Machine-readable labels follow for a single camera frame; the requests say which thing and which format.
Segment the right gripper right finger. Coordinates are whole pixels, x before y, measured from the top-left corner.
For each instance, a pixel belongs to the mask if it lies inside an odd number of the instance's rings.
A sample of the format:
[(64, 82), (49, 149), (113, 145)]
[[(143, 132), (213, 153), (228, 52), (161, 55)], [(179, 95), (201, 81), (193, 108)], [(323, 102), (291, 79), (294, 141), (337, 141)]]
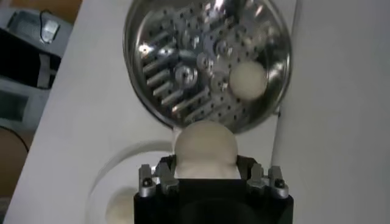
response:
[(264, 174), (264, 169), (260, 163), (253, 158), (238, 155), (236, 166), (242, 180), (246, 180), (247, 185), (264, 194), (269, 188), (273, 198), (286, 199), (289, 197), (289, 187), (286, 184), (280, 166), (271, 166), (268, 174)]

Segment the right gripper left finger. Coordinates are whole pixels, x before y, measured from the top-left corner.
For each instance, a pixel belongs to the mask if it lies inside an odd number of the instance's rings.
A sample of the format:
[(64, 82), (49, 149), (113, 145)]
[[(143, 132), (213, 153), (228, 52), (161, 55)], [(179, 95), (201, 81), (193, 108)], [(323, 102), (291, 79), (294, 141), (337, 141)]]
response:
[(160, 159), (155, 171), (150, 165), (142, 164), (138, 169), (139, 187), (138, 195), (143, 198), (153, 197), (157, 192), (157, 184), (153, 178), (157, 178), (160, 189), (164, 195), (179, 190), (179, 180), (174, 177), (176, 171), (176, 156), (170, 155)]

